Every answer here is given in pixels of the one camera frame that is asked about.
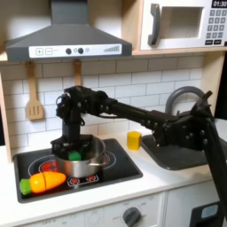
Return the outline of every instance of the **yellow block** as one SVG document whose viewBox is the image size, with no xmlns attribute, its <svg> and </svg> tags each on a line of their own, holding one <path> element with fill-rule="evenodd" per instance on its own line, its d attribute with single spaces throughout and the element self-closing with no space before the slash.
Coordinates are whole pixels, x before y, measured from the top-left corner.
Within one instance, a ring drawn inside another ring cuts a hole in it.
<svg viewBox="0 0 227 227">
<path fill-rule="evenodd" d="M 142 144 L 142 134 L 137 131 L 128 132 L 128 148 L 130 150 L 138 150 Z"/>
</svg>

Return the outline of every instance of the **oven knob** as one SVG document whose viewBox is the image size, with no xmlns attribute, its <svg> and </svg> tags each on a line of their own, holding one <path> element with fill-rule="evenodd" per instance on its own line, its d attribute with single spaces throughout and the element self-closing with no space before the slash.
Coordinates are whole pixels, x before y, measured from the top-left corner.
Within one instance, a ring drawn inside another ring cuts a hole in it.
<svg viewBox="0 0 227 227">
<path fill-rule="evenodd" d="M 127 226 L 134 226 L 141 218 L 140 211 L 136 207 L 127 209 L 123 214 L 123 220 Z"/>
</svg>

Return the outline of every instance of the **microwave keypad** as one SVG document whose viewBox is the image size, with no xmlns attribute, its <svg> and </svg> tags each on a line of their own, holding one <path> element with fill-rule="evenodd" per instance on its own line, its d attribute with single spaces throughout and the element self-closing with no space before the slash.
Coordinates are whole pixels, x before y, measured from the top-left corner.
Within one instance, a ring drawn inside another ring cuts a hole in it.
<svg viewBox="0 0 227 227">
<path fill-rule="evenodd" d="M 225 30 L 227 10 L 212 9 L 209 16 L 205 45 L 220 45 L 222 43 L 223 31 Z"/>
</svg>

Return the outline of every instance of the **cabinet door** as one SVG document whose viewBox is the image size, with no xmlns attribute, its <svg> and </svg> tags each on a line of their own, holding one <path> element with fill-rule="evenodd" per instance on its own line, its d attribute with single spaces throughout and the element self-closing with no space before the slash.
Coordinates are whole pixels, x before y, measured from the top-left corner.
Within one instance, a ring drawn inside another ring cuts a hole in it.
<svg viewBox="0 0 227 227">
<path fill-rule="evenodd" d="M 194 208 L 217 201 L 213 181 L 169 191 L 164 226 L 189 227 Z"/>
</svg>

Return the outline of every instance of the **hood control knob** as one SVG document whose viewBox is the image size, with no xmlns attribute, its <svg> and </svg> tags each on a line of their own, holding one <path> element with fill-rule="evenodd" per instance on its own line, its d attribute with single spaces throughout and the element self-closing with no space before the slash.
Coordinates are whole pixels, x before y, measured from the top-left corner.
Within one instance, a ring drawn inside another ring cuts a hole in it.
<svg viewBox="0 0 227 227">
<path fill-rule="evenodd" d="M 79 48 L 79 49 L 78 49 L 78 52 L 79 52 L 80 54 L 83 54 L 83 48 Z"/>
<path fill-rule="evenodd" d="M 141 218 L 140 211 L 136 207 L 127 209 L 123 214 L 123 220 L 128 227 L 133 227 Z"/>
<path fill-rule="evenodd" d="M 69 48 L 67 48 L 67 49 L 66 49 L 66 53 L 67 53 L 67 54 L 71 54 L 71 53 L 72 53 L 72 50 L 69 49 Z"/>
</svg>

